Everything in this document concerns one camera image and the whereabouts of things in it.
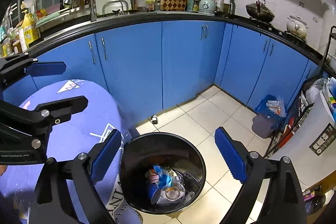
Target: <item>cabinet door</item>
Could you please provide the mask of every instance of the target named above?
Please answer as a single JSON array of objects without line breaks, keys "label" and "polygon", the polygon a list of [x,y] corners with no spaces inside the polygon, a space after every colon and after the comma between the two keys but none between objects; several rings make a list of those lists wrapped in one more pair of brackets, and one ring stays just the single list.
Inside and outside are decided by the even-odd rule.
[{"label": "cabinet door", "polygon": [[307,62],[302,54],[271,39],[260,77],[247,105],[255,109],[268,94],[280,96],[287,105],[300,83]]},{"label": "cabinet door", "polygon": [[35,92],[37,92],[37,88],[33,78],[27,75],[3,91],[3,100],[12,105],[19,106]]},{"label": "cabinet door", "polygon": [[247,104],[257,83],[270,38],[234,26],[220,87]]},{"label": "cabinet door", "polygon": [[227,60],[227,55],[229,53],[229,47],[230,47],[233,27],[234,26],[232,24],[229,24],[229,23],[225,24],[222,48],[220,50],[220,56],[219,56],[219,61],[218,61],[218,66],[217,66],[217,71],[216,71],[216,76],[215,76],[215,81],[214,81],[216,85],[221,85],[223,72],[224,72],[224,68],[225,68],[225,64]]},{"label": "cabinet door", "polygon": [[107,90],[94,34],[52,49],[39,56],[38,60],[40,62],[63,61],[67,66],[62,75],[34,77],[38,89],[63,80],[80,79],[95,82]]},{"label": "cabinet door", "polygon": [[162,110],[161,29],[155,22],[96,34],[109,92],[133,123]]},{"label": "cabinet door", "polygon": [[294,94],[292,96],[292,99],[287,104],[288,108],[292,105],[292,103],[295,100],[297,94],[300,92],[301,87],[303,85],[303,82],[305,80],[307,80],[308,77],[310,77],[313,74],[313,72],[315,71],[316,68],[317,68],[317,65],[314,62],[312,62],[311,60],[308,60],[308,64],[306,66],[306,70],[304,71],[304,73],[303,73],[303,75],[301,77],[301,81],[300,81],[299,85],[297,86],[297,88],[296,88],[296,90],[295,90],[295,92],[294,92]]},{"label": "cabinet door", "polygon": [[214,82],[223,28],[221,22],[162,23],[162,83],[165,109],[193,98]]},{"label": "cabinet door", "polygon": [[214,83],[225,26],[224,22],[205,21],[204,24],[204,40],[201,40],[203,52],[199,72],[199,91]]}]

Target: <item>light blue kettle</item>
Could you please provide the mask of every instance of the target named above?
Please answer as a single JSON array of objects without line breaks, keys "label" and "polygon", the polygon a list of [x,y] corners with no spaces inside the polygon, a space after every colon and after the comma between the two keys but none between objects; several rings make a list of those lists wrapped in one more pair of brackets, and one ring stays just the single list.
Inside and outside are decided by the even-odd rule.
[{"label": "light blue kettle", "polygon": [[201,0],[198,5],[198,11],[201,13],[214,14],[218,0]]}]

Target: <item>pot lid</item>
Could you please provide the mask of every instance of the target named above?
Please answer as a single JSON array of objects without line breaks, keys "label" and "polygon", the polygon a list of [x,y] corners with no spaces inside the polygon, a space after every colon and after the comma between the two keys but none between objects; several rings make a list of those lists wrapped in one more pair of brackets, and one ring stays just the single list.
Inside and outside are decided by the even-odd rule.
[{"label": "pot lid", "polygon": [[251,7],[251,8],[258,9],[258,4],[260,4],[260,11],[263,11],[263,12],[266,12],[266,13],[270,13],[270,14],[272,14],[273,16],[275,16],[275,15],[272,13],[272,11],[266,7],[266,0],[257,0],[257,1],[254,2],[254,3],[251,3],[251,4],[246,5],[246,7]]},{"label": "pot lid", "polygon": [[307,23],[305,23],[300,17],[295,16],[289,16],[291,19],[297,20],[298,22],[301,22],[303,25],[307,27]]}]

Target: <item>black trash can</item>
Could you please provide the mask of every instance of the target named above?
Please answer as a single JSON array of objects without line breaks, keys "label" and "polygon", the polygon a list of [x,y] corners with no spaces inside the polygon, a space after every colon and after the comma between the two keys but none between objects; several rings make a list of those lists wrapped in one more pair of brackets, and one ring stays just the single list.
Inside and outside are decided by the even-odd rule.
[{"label": "black trash can", "polygon": [[[145,173],[159,165],[178,171],[184,177],[185,194],[194,192],[187,203],[161,207],[152,205],[147,194]],[[195,201],[201,193],[206,177],[204,160],[186,139],[162,132],[141,135],[124,147],[120,168],[120,184],[125,200],[133,208],[148,214],[165,215],[182,210]]]}]

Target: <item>black countertop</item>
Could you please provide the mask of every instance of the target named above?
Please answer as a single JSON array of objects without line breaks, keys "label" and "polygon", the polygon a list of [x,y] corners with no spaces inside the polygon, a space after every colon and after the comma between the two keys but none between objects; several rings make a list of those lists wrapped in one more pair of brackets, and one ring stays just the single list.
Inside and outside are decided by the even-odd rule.
[{"label": "black countertop", "polygon": [[[315,51],[313,48],[303,43],[299,39],[285,34],[284,32],[280,32],[274,28],[269,29],[263,23],[258,23],[253,19],[244,18],[240,16],[236,16],[235,18],[223,18],[223,17],[213,17],[201,14],[194,13],[134,13],[129,16],[117,16],[111,18],[99,19],[96,22],[90,23],[82,23],[78,24],[76,28],[69,28],[69,30],[65,30],[60,34],[55,34],[52,36],[53,32],[58,30],[62,30],[68,26],[62,26],[62,24],[57,26],[57,30],[52,28],[48,30],[50,34],[47,38],[42,38],[36,41],[33,47],[31,47],[28,52],[29,55],[33,58],[40,56],[41,54],[58,47],[67,42],[73,41],[80,37],[84,37],[86,35],[94,34],[97,32],[110,30],[118,27],[124,27],[128,25],[148,23],[148,22],[158,22],[158,21],[172,21],[172,20],[201,20],[201,21],[222,21],[228,22],[234,25],[238,25],[241,27],[245,27],[247,29],[251,29],[253,31],[264,34],[268,37],[271,37],[289,47],[301,53],[308,59],[312,60],[315,64],[319,64],[322,60],[322,54]],[[325,71],[332,76],[336,76],[336,74],[328,67],[325,66]]]}]

